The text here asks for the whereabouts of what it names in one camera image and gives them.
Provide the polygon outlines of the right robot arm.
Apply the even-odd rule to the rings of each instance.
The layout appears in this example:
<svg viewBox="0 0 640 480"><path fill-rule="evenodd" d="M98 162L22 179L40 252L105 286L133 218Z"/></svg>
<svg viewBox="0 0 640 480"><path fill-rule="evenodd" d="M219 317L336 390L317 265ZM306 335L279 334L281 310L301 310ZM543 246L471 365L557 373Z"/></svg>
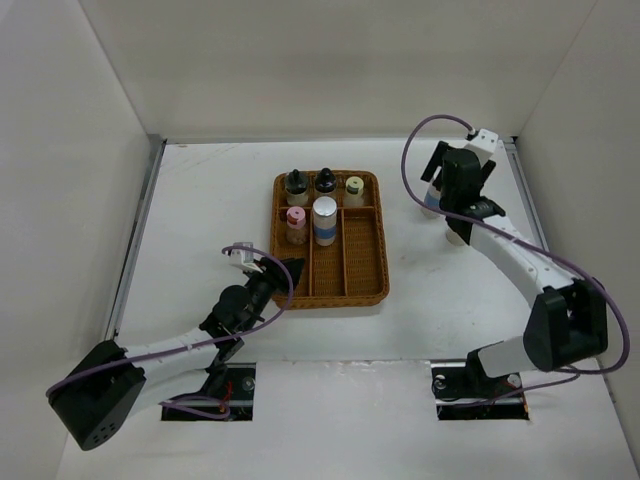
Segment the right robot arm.
<svg viewBox="0 0 640 480"><path fill-rule="evenodd" d="M518 245L519 232L505 210L482 195L495 166L469 148L441 141L422 175L439 193L429 207L448 214L448 240L491 260L531 308L522 335L468 353L459 384L479 396L511 374L550 372L608 347L603 296L590 282Z"/></svg>

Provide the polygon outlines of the yellow-lid white jar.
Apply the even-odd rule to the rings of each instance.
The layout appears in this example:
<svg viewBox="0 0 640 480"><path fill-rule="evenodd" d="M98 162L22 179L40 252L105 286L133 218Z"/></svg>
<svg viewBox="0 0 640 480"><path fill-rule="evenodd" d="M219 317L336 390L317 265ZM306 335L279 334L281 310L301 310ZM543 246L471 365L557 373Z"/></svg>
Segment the yellow-lid white jar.
<svg viewBox="0 0 640 480"><path fill-rule="evenodd" d="M351 176L345 181L343 205L358 208L364 205L364 181L359 176Z"/></svg>

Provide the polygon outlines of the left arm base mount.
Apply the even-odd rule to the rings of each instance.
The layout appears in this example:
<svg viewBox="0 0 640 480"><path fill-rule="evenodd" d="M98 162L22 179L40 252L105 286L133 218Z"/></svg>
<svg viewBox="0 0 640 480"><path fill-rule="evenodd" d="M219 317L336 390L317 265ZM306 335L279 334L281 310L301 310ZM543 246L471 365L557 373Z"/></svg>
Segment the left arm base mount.
<svg viewBox="0 0 640 480"><path fill-rule="evenodd" d="M163 422L249 422L253 420L257 365L227 363L210 372L197 392L183 394L163 406Z"/></svg>

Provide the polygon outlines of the black-lid jar beige contents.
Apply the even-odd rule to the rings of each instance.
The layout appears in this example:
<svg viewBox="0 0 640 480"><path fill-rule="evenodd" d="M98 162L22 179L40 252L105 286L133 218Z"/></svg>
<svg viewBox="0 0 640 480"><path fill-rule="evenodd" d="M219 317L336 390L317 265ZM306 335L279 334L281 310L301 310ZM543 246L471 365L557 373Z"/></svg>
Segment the black-lid jar beige contents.
<svg viewBox="0 0 640 480"><path fill-rule="evenodd" d="M330 168L324 167L315 175L313 190L313 202L321 198L336 200L337 177Z"/></svg>

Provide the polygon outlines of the silver-lid jar blue label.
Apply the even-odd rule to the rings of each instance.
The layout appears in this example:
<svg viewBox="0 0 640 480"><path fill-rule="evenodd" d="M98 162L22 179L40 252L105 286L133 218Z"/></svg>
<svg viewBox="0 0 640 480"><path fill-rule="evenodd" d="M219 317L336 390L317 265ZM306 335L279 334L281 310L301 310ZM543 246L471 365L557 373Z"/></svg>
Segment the silver-lid jar blue label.
<svg viewBox="0 0 640 480"><path fill-rule="evenodd" d="M313 233L319 246L334 243L337 231L337 203L329 196L316 199L312 205Z"/></svg>

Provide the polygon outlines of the black-lid jar white powder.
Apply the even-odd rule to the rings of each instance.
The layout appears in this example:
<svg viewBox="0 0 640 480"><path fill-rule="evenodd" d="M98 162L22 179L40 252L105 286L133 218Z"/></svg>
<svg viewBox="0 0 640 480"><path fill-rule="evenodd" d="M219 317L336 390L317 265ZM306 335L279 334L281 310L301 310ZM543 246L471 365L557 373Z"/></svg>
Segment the black-lid jar white powder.
<svg viewBox="0 0 640 480"><path fill-rule="evenodd" d="M304 172L290 171L284 179L287 204L304 207L308 202L308 185L308 176Z"/></svg>

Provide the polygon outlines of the pink-lid spice bottle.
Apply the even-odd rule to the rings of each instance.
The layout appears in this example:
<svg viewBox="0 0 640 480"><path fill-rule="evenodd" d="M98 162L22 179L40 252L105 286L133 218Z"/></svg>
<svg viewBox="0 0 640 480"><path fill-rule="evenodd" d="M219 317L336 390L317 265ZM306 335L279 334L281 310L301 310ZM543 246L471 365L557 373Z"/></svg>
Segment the pink-lid spice bottle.
<svg viewBox="0 0 640 480"><path fill-rule="evenodd" d="M302 207L293 206L286 211L286 239L293 245L303 245L308 240L306 212Z"/></svg>

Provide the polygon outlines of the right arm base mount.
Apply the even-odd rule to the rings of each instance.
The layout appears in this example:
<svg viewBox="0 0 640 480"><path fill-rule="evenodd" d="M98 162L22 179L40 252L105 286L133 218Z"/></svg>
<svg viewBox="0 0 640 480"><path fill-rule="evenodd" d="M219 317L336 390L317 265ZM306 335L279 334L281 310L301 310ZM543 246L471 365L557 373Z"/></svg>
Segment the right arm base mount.
<svg viewBox="0 0 640 480"><path fill-rule="evenodd" d="M464 361L430 364L431 389L440 421L528 420L529 412L518 373L470 380Z"/></svg>

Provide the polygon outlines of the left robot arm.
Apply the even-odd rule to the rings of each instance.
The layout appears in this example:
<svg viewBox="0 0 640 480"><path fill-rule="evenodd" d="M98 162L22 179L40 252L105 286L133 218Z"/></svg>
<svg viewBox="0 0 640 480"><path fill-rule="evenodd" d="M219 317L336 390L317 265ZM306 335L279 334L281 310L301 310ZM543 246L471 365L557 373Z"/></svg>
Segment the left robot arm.
<svg viewBox="0 0 640 480"><path fill-rule="evenodd" d="M193 397L216 397L227 361L245 336L268 325L263 312L273 295L293 295L304 266L302 258L263 257L245 268L246 283L225 288L205 320L187 333L137 346L98 343L47 390L49 405L80 449L90 451L149 406L185 410Z"/></svg>

